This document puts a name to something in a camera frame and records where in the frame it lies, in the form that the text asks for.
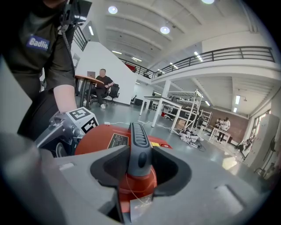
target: floor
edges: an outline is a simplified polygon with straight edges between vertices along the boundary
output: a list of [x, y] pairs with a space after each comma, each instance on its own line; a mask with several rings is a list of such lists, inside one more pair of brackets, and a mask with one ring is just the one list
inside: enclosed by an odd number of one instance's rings
[[[95, 113], [99, 124], [110, 122], [116, 126], [126, 128], [129, 127], [130, 122], [137, 122], [138, 120], [148, 122], [153, 120], [155, 111], [144, 109], [140, 116], [140, 108], [140, 106], [136, 105], [109, 104], [106, 109], [101, 109], [97, 103], [91, 105], [91, 111]], [[156, 122], [158, 126], [151, 127], [151, 123], [147, 123], [143, 127], [148, 135], [166, 140], [173, 149], [183, 151], [186, 154], [200, 155], [221, 165], [225, 170], [250, 184], [257, 192], [267, 191], [264, 180], [260, 179], [258, 174], [253, 173], [251, 169], [241, 162], [242, 156], [234, 149], [233, 145], [227, 144], [224, 147], [215, 141], [211, 143], [207, 141], [209, 139], [207, 133], [205, 134], [205, 140], [202, 141], [203, 147], [201, 149], [192, 147], [181, 141], [178, 135], [170, 133], [169, 129], [163, 128], [170, 128], [172, 123], [172, 121], [159, 116]]]

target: name patch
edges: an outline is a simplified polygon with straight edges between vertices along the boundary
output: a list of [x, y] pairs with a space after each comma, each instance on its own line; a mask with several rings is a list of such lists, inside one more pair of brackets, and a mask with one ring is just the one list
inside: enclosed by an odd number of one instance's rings
[[46, 40], [44, 38], [32, 35], [29, 38], [26, 46], [27, 47], [38, 48], [38, 49], [47, 51], [48, 47], [49, 47], [49, 43], [50, 43], [50, 41], [48, 41], [48, 40]]

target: laptop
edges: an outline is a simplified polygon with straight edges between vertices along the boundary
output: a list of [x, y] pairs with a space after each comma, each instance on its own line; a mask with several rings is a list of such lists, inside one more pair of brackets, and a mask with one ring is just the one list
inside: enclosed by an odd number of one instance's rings
[[96, 78], [96, 72], [88, 71], [87, 76], [89, 76], [91, 78]]

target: yellow sticker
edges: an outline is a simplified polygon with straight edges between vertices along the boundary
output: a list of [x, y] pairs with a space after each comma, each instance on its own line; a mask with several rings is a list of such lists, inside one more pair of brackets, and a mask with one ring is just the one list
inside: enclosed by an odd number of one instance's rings
[[152, 146], [160, 146], [159, 143], [156, 143], [156, 142], [150, 142]]

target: black railing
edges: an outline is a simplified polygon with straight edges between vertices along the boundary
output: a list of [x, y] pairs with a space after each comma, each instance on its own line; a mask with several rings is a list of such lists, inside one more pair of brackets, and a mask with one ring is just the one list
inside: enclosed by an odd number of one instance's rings
[[119, 58], [127, 67], [132, 70], [134, 73], [140, 74], [146, 78], [153, 79], [154, 78], [154, 72], [152, 70], [149, 70], [143, 66], [140, 66], [134, 62], [127, 61], [125, 59]]
[[208, 51], [204, 53], [198, 53], [178, 62], [175, 62], [169, 66], [164, 67], [160, 71], [155, 72], [153, 78], [159, 77], [164, 73], [169, 73], [174, 70], [178, 70], [191, 65], [196, 65], [204, 62], [212, 62], [218, 60], [227, 59], [258, 59], [275, 62], [272, 49], [270, 47], [261, 46], [242, 46], [242, 47], [228, 47], [218, 50]]
[[88, 41], [86, 40], [80, 27], [76, 28], [73, 39], [76, 42], [76, 44], [79, 46], [79, 48], [83, 51], [85, 49]]

